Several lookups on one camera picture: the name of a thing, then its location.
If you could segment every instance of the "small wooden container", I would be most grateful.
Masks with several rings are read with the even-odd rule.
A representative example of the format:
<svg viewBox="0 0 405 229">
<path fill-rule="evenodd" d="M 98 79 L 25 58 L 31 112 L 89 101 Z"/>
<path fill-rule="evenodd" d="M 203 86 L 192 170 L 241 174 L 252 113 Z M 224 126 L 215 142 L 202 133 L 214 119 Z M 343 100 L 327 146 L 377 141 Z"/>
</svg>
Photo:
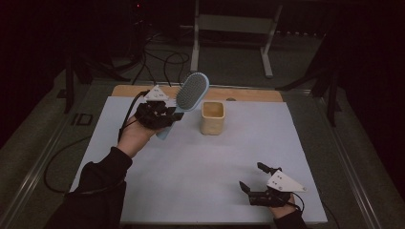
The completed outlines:
<svg viewBox="0 0 405 229">
<path fill-rule="evenodd" d="M 220 135 L 223 132 L 225 108 L 222 102 L 204 102 L 202 104 L 202 122 L 200 131 L 203 135 Z"/>
</svg>

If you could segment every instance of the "human hand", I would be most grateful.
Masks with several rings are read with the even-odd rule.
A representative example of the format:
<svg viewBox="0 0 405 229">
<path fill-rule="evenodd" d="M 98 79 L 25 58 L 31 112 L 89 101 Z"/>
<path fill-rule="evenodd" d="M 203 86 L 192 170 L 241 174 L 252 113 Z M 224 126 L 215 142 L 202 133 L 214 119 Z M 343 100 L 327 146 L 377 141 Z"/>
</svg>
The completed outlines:
<svg viewBox="0 0 405 229">
<path fill-rule="evenodd" d="M 132 158 L 139 152 L 149 141 L 150 137 L 159 130 L 151 130 L 142 126 L 134 116 L 127 121 L 127 126 L 122 130 L 121 139 L 117 145 L 125 155 Z"/>
<path fill-rule="evenodd" d="M 294 195 L 291 194 L 289 197 L 288 202 L 295 204 L 295 200 L 294 200 Z M 270 212 L 273 214 L 275 219 L 279 219 L 281 217 L 284 217 L 290 213 L 295 212 L 297 209 L 295 209 L 294 206 L 291 206 L 289 204 L 284 205 L 283 207 L 268 207 L 268 209 L 270 210 Z"/>
</svg>

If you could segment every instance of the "floor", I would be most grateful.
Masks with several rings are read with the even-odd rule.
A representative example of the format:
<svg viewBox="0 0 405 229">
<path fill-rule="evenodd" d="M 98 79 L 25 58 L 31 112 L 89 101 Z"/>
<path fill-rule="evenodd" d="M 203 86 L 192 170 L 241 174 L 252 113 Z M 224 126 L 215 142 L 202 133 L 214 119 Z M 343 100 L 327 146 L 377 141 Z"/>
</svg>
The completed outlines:
<svg viewBox="0 0 405 229">
<path fill-rule="evenodd" d="M 187 74 L 190 61 L 186 60 L 191 55 L 192 46 L 189 31 L 184 31 L 184 34 L 181 41 L 158 35 L 154 37 L 146 47 L 148 68 L 142 71 L 136 84 L 150 84 L 153 80 L 165 84 L 166 74 L 171 83 L 176 83 L 179 76 Z M 274 77 L 268 79 L 264 77 L 258 44 L 229 45 L 226 41 L 218 43 L 206 38 L 202 42 L 199 71 L 208 75 L 211 84 L 216 86 L 274 89 L 305 74 L 320 42 L 322 40 L 307 36 L 276 35 L 269 53 Z M 134 79 L 140 69 L 139 64 L 122 76 Z M 55 79 L 53 90 L 1 149 L 1 228 L 42 228 L 62 201 L 61 194 L 50 191 L 44 184 L 43 173 L 47 162 L 57 154 L 47 170 L 47 181 L 54 189 L 67 190 L 106 96 L 116 85 L 122 84 L 103 75 L 95 75 L 91 85 L 76 82 L 75 106 L 69 114 L 63 114 L 65 101 L 56 98 L 64 88 L 62 72 Z M 337 126 L 332 128 L 324 116 L 324 100 L 309 94 L 312 84 L 308 82 L 297 89 L 282 92 L 329 219 L 329 222 L 312 225 L 311 228 L 339 228 L 338 224 L 340 228 L 353 229 L 404 228 L 405 204 L 385 173 L 373 145 L 346 100 L 345 92 L 338 91 L 340 111 L 335 113 Z M 93 122 L 88 126 L 74 125 L 75 114 L 92 115 Z M 132 227 L 228 228 L 221 225 Z"/>
</svg>

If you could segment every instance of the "black cable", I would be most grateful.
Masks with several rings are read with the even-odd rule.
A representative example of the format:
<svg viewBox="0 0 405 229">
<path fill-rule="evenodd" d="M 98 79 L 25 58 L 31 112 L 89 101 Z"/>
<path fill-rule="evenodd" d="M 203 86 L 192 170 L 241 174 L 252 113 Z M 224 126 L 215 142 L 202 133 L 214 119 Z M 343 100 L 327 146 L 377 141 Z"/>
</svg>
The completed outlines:
<svg viewBox="0 0 405 229">
<path fill-rule="evenodd" d="M 296 193 L 293 193 L 293 194 L 301 200 L 301 203 L 303 204 L 303 209 L 301 210 L 301 212 L 304 212 L 304 209 L 305 209 L 305 203 L 304 203 L 304 201 L 303 201 L 302 198 L 301 198 L 300 196 L 298 196 Z"/>
<path fill-rule="evenodd" d="M 121 139 L 122 131 L 129 125 L 129 124 L 127 125 L 127 121 L 128 121 L 128 119 L 129 119 L 129 115 L 130 115 L 131 112 L 132 112 L 132 109 L 134 108 L 135 103 L 137 103 L 138 99 L 139 99 L 141 96 L 145 96 L 145 95 L 147 95 L 148 93 L 149 93 L 149 90 L 148 90 L 148 91 L 140 92 L 140 93 L 138 93 L 137 96 L 135 96 L 134 99 L 132 100 L 131 105 L 129 106 L 128 112 L 127 112 L 127 114 L 126 114 L 126 116 L 125 116 L 125 118 L 124 118 L 124 121 L 122 122 L 121 128 L 119 128 L 118 141 Z"/>
<path fill-rule="evenodd" d="M 54 193 L 60 193 L 60 194 L 66 193 L 66 191 L 57 190 L 57 189 L 53 188 L 53 187 L 49 184 L 49 182 L 48 182 L 48 180 L 47 180 L 47 174 L 48 174 L 48 170 L 49 170 L 49 168 L 50 168 L 50 165 L 51 165 L 51 163 L 53 162 L 53 160 L 54 160 L 58 155 L 60 155 L 60 153 L 62 153 L 64 150 L 68 149 L 69 147 L 72 147 L 72 146 L 76 145 L 77 143 L 80 143 L 80 142 L 82 142 L 82 141 L 84 141 L 84 140 L 87 140 L 87 139 L 89 139 L 90 137 L 92 137 L 92 136 L 89 135 L 89 136 L 83 137 L 83 138 L 81 138 L 80 140 L 77 140 L 77 141 L 75 141 L 75 142 L 73 142 L 73 143 L 71 143 L 71 144 L 69 144 L 69 145 L 67 145 L 67 146 L 64 146 L 64 147 L 61 148 L 60 150 L 56 151 L 56 153 L 51 157 L 50 161 L 48 161 L 47 167 L 45 167 L 45 171 L 44 171 L 44 175 L 43 175 L 43 176 L 44 176 L 44 184 L 45 184 L 45 186 L 46 186 L 49 190 L 51 190 L 51 191 L 54 192 Z"/>
<path fill-rule="evenodd" d="M 327 204 L 321 199 L 322 205 L 324 205 L 324 207 L 328 210 L 328 212 L 330 212 L 330 215 L 333 217 L 334 222 L 336 222 L 336 226 L 338 229 L 340 229 L 340 225 L 339 225 L 339 221 L 337 221 L 336 216 L 334 215 L 334 213 L 331 211 L 331 209 L 327 206 Z"/>
<path fill-rule="evenodd" d="M 167 76 L 167 73 L 166 73 L 166 64 L 168 63 L 168 60 L 169 60 L 172 56 L 175 56 L 175 55 L 178 55 L 178 56 L 181 58 L 182 62 L 184 62 L 184 59 L 182 58 L 181 54 L 175 52 L 175 53 L 173 53 L 173 54 L 167 56 L 166 59 L 164 60 L 164 64 L 163 64 L 163 74 L 164 74 L 164 77 L 166 78 L 167 82 L 169 83 L 169 86 L 170 86 L 170 87 L 172 87 L 172 85 L 170 84 L 169 77 Z M 181 70 L 180 70 L 179 75 L 178 75 L 179 83 L 180 83 L 180 75 L 181 75 L 181 72 L 182 72 L 183 69 L 184 69 L 184 65 L 182 64 L 182 65 L 181 65 Z"/>
</svg>

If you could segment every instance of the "black sleeve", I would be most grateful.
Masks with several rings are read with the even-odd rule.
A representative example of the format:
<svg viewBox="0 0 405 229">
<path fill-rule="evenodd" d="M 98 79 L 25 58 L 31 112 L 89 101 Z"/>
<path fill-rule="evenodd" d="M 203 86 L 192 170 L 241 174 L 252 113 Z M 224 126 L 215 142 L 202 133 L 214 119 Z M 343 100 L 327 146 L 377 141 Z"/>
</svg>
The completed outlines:
<svg viewBox="0 0 405 229">
<path fill-rule="evenodd" d="M 295 211 L 279 219 L 274 219 L 274 223 L 277 229 L 308 229 L 301 215 L 300 211 Z"/>
<path fill-rule="evenodd" d="M 78 187 L 65 197 L 45 228 L 118 228 L 126 189 L 123 180 L 131 165 L 132 159 L 116 147 L 99 163 L 86 164 Z"/>
</svg>

